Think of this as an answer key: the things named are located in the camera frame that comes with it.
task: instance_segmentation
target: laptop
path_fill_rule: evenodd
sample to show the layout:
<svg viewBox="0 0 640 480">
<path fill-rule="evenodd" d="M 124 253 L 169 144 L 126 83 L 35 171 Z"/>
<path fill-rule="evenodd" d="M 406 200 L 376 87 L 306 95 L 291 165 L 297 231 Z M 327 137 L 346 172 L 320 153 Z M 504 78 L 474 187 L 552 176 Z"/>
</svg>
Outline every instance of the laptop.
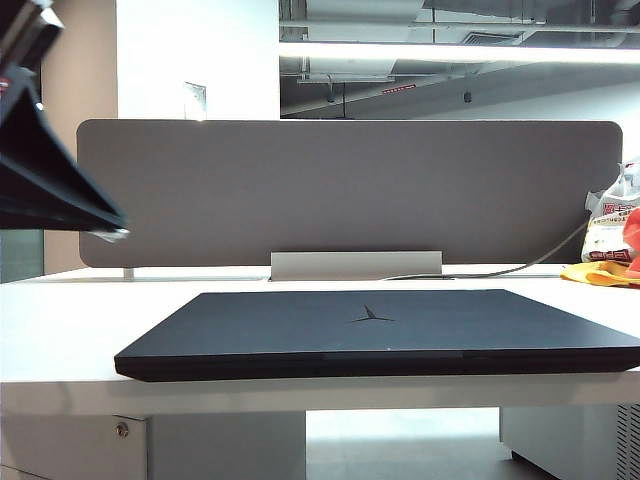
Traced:
<svg viewBox="0 0 640 480">
<path fill-rule="evenodd" d="M 203 293 L 115 356 L 150 382 L 637 365 L 640 339 L 505 290 Z"/>
</svg>

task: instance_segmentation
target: white desk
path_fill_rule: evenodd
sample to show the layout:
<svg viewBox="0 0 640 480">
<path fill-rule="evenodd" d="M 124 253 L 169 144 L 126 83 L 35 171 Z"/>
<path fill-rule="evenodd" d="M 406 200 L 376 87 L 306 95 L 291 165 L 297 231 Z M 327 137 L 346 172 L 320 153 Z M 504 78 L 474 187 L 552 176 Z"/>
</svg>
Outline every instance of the white desk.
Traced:
<svg viewBox="0 0 640 480">
<path fill-rule="evenodd" d="M 201 292 L 504 288 L 640 337 L 640 321 L 623 312 L 633 310 L 640 291 L 543 275 L 559 270 L 540 266 L 533 270 L 539 277 L 483 280 L 272 283 L 265 268 L 139 269 L 134 280 L 124 280 L 120 269 L 85 269 L 5 284 L 3 417 L 640 403 L 639 369 L 149 384 L 119 376 L 113 367 L 115 353 Z"/>
</svg>

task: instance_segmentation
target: orange object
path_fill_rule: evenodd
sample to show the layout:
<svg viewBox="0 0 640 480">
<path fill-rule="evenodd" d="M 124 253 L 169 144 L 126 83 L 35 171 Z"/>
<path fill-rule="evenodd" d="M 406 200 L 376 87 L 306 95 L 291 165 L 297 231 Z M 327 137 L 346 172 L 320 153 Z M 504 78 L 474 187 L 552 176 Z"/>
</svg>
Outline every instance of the orange object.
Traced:
<svg viewBox="0 0 640 480">
<path fill-rule="evenodd" d="M 640 252 L 640 208 L 636 208 L 627 218 L 622 230 L 622 238 L 627 245 L 633 247 L 636 252 Z M 640 278 L 640 255 L 631 262 L 625 276 Z"/>
</svg>

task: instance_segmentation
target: plastic bag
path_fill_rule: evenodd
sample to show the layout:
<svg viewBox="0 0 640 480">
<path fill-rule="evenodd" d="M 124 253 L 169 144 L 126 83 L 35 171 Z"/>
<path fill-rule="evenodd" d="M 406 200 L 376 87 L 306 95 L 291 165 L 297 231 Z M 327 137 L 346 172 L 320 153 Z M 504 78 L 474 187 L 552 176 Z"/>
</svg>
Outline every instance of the plastic bag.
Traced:
<svg viewBox="0 0 640 480">
<path fill-rule="evenodd" d="M 622 231 L 632 210 L 640 207 L 640 158 L 620 165 L 620 175 L 600 195 L 589 193 L 591 211 L 582 247 L 582 261 L 615 260 L 630 263 L 638 252 L 625 243 Z"/>
</svg>

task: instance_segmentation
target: desk partition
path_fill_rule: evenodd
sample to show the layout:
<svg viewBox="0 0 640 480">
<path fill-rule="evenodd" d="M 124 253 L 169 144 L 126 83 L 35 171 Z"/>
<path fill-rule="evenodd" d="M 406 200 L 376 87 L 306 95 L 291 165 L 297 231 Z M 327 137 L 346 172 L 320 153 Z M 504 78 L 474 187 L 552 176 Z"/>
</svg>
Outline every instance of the desk partition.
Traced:
<svg viewBox="0 0 640 480">
<path fill-rule="evenodd" d="M 95 267 L 269 265 L 280 251 L 525 262 L 584 220 L 621 144 L 610 122 L 90 120 L 79 162 L 131 235 L 83 234 L 80 253 Z"/>
</svg>

